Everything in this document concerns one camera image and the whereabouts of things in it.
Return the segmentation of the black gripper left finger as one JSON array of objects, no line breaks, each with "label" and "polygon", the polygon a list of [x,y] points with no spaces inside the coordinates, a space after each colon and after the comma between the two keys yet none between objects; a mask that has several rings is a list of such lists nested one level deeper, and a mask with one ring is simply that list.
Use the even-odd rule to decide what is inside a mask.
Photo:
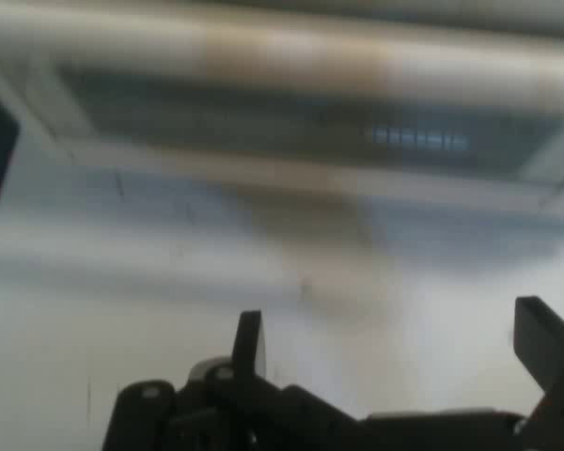
[{"label": "black gripper left finger", "polygon": [[117,395],[105,450],[362,450],[364,427],[298,386],[262,375],[262,315],[241,313],[232,352],[181,388],[132,383]]}]

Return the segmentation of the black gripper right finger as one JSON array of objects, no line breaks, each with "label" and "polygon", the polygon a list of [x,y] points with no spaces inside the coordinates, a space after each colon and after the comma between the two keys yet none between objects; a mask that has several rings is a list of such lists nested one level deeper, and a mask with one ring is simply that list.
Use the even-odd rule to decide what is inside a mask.
[{"label": "black gripper right finger", "polygon": [[514,352],[543,395],[521,426],[525,450],[564,450],[564,320],[541,298],[515,302]]}]

